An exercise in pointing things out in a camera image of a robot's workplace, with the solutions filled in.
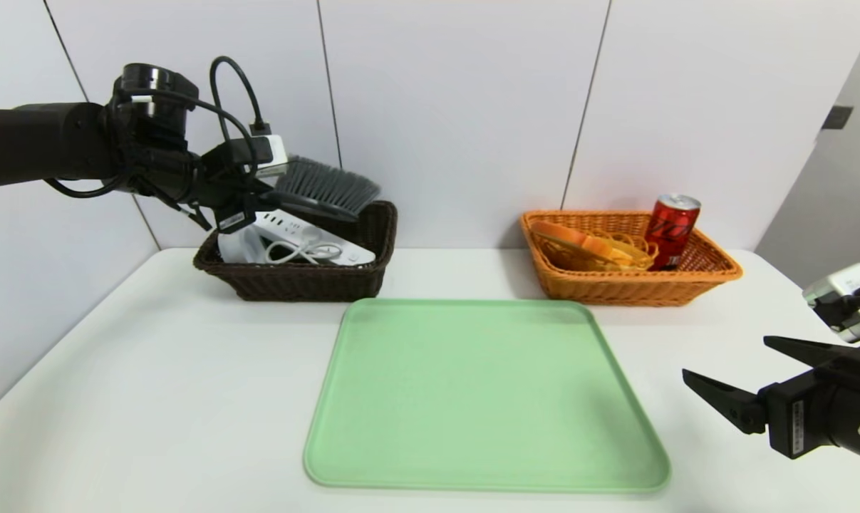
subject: gray brush bristles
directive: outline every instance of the gray brush bristles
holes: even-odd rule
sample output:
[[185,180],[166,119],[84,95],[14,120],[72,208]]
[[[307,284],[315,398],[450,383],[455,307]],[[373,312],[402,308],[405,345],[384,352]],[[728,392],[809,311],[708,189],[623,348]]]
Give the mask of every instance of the gray brush bristles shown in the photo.
[[285,198],[296,196],[328,204],[356,218],[380,194],[380,186],[357,173],[293,156],[274,191]]

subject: green tray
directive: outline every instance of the green tray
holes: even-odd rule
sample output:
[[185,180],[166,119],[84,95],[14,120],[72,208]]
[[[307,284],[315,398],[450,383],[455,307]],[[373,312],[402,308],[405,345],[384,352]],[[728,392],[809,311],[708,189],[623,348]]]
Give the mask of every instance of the green tray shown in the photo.
[[304,463],[329,487],[642,493],[670,477],[598,324],[569,301],[355,302]]

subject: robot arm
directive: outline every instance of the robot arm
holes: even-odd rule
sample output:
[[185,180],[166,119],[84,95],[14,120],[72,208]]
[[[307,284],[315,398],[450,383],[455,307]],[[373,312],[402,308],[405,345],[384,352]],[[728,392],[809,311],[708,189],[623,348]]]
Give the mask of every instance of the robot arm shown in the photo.
[[[860,341],[860,264],[804,290],[815,313],[846,342]],[[745,434],[762,434],[788,458],[821,445],[860,455],[860,346],[765,337],[765,345],[813,367],[749,393],[683,370],[683,382]]]
[[[185,121],[195,107],[230,120],[243,139],[227,140],[201,157],[189,152]],[[200,207],[210,207],[224,233],[251,224],[255,211],[279,207],[257,171],[286,162],[279,136],[250,136],[229,113],[198,100],[198,88],[188,79],[147,64],[124,67],[107,105],[49,103],[0,110],[0,186],[45,180],[77,198],[113,190],[154,196],[205,229],[211,224]],[[103,185],[74,191],[64,180]]]

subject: wire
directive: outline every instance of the wire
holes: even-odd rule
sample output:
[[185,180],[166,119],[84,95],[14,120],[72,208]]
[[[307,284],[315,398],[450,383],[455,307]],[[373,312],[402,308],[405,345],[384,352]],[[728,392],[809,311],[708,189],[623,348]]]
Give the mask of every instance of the wire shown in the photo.
[[56,191],[62,192],[63,195],[67,195],[70,198],[96,198],[98,196],[106,195],[107,192],[113,192],[117,187],[123,184],[127,178],[131,175],[130,172],[120,173],[111,181],[109,181],[106,185],[103,185],[93,191],[76,191],[75,189],[69,189],[65,185],[59,184],[59,181],[55,178],[46,178],[44,182],[49,184],[52,188],[56,189]]
[[198,98],[193,98],[191,96],[186,96],[185,94],[179,94],[178,92],[166,91],[166,90],[123,90],[122,94],[128,96],[160,96],[163,98],[172,98],[173,100],[183,101],[185,103],[189,103],[195,105],[196,107],[204,108],[205,110],[210,110],[212,113],[218,114],[219,117],[227,118],[230,123],[233,123],[238,130],[240,130],[241,136],[243,136],[243,140],[247,142],[247,146],[249,147],[249,156],[252,159],[252,163],[249,165],[249,172],[247,173],[247,177],[253,178],[256,176],[256,171],[258,170],[258,159],[256,156],[256,147],[253,146],[253,138],[249,135],[247,128],[243,126],[243,123],[237,120],[233,115],[228,113],[224,108],[215,107],[214,105],[198,100]]
[[[276,247],[286,247],[291,250],[291,253],[282,257],[282,259],[273,260],[271,259],[271,252]],[[309,261],[310,264],[318,265],[317,260],[336,259],[336,257],[341,255],[341,253],[343,253],[341,246],[330,242],[317,242],[296,246],[286,240],[279,240],[271,243],[266,250],[264,250],[264,261],[266,261],[267,264],[283,264],[300,256]]]
[[[240,68],[240,65],[237,64],[234,59],[229,58],[229,56],[219,56],[219,58],[216,58],[211,62],[211,68],[208,69],[208,82],[211,84],[211,95],[214,98],[215,106],[221,108],[221,96],[217,91],[217,67],[222,63],[229,65],[235,72],[237,72],[240,81],[243,82],[243,87],[247,90],[249,101],[253,104],[253,113],[256,114],[254,127],[263,127],[264,120],[261,119],[261,111],[259,110],[258,100],[256,99],[256,92],[253,91],[253,86],[249,83],[249,79],[243,72],[243,68]],[[221,134],[224,134],[224,140],[230,140],[230,135],[227,133],[227,124],[224,123],[224,117],[219,115],[217,120],[218,123],[221,123]]]

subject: white cable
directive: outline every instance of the white cable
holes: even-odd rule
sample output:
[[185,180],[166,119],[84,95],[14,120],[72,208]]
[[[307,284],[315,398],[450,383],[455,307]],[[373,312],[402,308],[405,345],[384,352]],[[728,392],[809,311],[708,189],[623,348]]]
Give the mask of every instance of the white cable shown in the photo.
[[[276,247],[286,247],[287,249],[290,249],[292,253],[287,254],[287,256],[281,257],[280,259],[272,260],[271,252]],[[317,260],[335,259],[335,257],[339,256],[342,252],[343,250],[341,249],[341,246],[330,242],[315,242],[295,246],[295,244],[291,244],[286,240],[279,240],[268,244],[268,247],[264,250],[264,254],[266,255],[264,257],[264,261],[266,261],[267,264],[283,264],[300,256],[309,260],[310,264],[318,265]]]

